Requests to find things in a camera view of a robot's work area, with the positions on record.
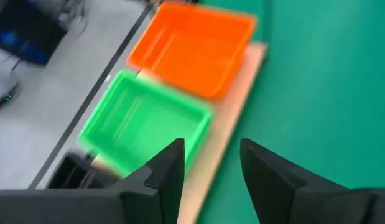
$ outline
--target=wooden board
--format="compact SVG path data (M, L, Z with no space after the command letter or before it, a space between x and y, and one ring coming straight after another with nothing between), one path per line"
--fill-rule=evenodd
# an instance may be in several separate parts
M184 183L178 223L192 224L197 221L265 52L264 44L250 44L246 49L245 62L226 97L218 102L210 102L215 110L215 117L210 135L200 149L199 156L188 175L188 181ZM99 159L95 159L92 164L109 170Z

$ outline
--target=gray floor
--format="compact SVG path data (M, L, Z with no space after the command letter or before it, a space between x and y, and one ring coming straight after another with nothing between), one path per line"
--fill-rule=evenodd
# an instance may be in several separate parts
M0 112L0 189L28 188L144 8L126 0L91 1L89 24L80 37L68 34L45 68L22 63L16 69L22 92ZM69 149L79 150L77 134L113 76L126 67L148 22L117 61L38 188L45 186ZM9 68L15 61L2 66Z

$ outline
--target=green mat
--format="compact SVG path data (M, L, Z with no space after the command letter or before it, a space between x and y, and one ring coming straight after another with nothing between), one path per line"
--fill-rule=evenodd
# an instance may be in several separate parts
M267 59L199 223L258 223L239 140L347 187L385 187L385 1L206 0L255 13Z

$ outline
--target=green plastic bin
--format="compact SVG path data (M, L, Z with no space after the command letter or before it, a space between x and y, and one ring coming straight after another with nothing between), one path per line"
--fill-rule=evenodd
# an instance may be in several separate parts
M174 139L184 138L188 173L208 133L210 107L135 76L130 70L117 74L79 134L80 144L126 177Z

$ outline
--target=orange plastic bin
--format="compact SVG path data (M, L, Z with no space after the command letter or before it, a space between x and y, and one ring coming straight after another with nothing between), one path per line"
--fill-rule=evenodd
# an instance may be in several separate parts
M165 2L128 58L162 81L205 98L221 98L237 74L256 18Z

